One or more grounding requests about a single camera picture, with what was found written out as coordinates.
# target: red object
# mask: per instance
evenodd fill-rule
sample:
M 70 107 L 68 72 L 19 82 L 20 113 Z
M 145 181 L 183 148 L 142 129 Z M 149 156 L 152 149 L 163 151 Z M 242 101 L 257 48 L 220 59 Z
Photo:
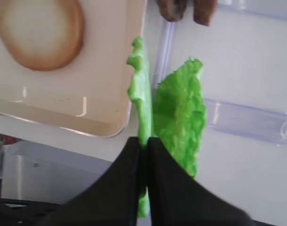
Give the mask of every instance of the red object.
M 7 136 L 7 135 L 3 135 L 3 136 L 4 136 L 4 145 L 13 145 L 14 143 L 16 143 L 20 140 L 16 137 L 11 137 L 11 136 Z

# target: white surface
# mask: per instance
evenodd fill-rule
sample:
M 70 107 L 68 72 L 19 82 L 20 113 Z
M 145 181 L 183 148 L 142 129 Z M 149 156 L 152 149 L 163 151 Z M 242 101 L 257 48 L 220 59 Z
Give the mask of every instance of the white surface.
M 177 24 L 168 71 L 205 64 L 207 98 L 287 111 L 287 22 L 218 11 L 211 27 Z M 287 147 L 206 130 L 197 179 L 254 219 L 287 226 Z

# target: bun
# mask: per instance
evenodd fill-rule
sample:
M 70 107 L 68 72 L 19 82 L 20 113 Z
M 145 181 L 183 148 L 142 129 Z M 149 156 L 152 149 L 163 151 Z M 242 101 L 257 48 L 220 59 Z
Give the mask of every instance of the bun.
M 83 34 L 78 0 L 0 0 L 0 37 L 27 68 L 51 71 L 66 66 L 79 53 Z

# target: white tray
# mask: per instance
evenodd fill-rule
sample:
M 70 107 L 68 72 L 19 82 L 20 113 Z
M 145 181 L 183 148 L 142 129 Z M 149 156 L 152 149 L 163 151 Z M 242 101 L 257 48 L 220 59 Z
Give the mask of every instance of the white tray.
M 142 34 L 146 0 L 80 0 L 84 46 L 68 66 L 35 72 L 0 39 L 0 113 L 86 135 L 109 137 L 127 124 L 132 40 Z

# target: meat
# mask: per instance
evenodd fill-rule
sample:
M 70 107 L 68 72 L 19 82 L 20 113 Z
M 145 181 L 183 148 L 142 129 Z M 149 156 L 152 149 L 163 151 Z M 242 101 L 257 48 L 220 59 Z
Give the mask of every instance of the meat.
M 194 21 L 197 24 L 209 26 L 217 8 L 217 0 L 193 0 Z M 183 18 L 187 0 L 158 0 L 160 14 L 169 22 L 176 22 Z
M 217 5 L 217 0 L 194 0 L 194 21 L 209 26 Z
M 183 18 L 187 0 L 159 0 L 160 14 L 169 22 L 176 22 Z

